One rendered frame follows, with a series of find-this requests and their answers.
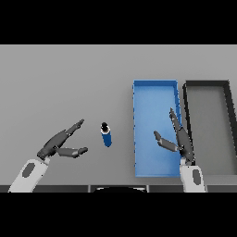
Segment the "blue bin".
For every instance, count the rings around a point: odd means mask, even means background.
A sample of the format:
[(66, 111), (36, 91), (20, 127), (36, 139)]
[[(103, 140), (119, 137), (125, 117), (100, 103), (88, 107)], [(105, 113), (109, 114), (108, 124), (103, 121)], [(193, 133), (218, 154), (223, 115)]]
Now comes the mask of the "blue bin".
[(134, 80), (132, 89), (135, 176), (179, 177), (180, 153), (159, 146), (154, 135), (157, 131), (162, 138), (177, 142), (169, 111), (173, 109), (181, 122), (178, 82)]

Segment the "dark grey bin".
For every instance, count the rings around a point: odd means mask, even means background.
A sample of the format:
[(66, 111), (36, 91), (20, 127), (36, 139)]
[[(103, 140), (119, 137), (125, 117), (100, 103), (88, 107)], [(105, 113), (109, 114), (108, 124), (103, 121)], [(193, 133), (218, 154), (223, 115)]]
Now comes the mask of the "dark grey bin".
[(237, 119), (229, 81), (186, 81), (183, 101), (195, 164), (204, 175), (237, 175)]

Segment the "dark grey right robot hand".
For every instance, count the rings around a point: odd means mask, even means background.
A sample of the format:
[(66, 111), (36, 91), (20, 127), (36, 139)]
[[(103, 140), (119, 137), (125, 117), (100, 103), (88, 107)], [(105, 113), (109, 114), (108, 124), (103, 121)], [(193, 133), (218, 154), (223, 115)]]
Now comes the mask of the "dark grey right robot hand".
[(154, 131), (157, 144), (171, 152), (179, 152), (180, 155), (184, 158), (184, 164), (186, 166), (191, 166), (194, 164), (195, 161), (191, 139), (187, 131), (179, 123), (178, 118), (173, 109), (169, 111), (169, 117), (176, 134), (177, 142), (173, 143), (163, 138), (158, 131)]

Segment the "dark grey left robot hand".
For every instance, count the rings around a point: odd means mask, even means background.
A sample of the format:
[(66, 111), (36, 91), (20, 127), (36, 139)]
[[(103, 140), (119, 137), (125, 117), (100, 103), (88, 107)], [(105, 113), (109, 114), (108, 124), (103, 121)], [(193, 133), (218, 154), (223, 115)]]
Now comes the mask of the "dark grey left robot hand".
[(54, 135), (50, 140), (46, 142), (43, 148), (37, 153), (37, 156), (42, 160), (45, 160), (49, 156), (59, 154), (60, 156), (76, 158), (88, 151), (87, 147), (80, 149), (76, 148), (63, 148), (65, 141), (81, 127), (84, 119), (73, 124), (68, 130), (63, 130)]

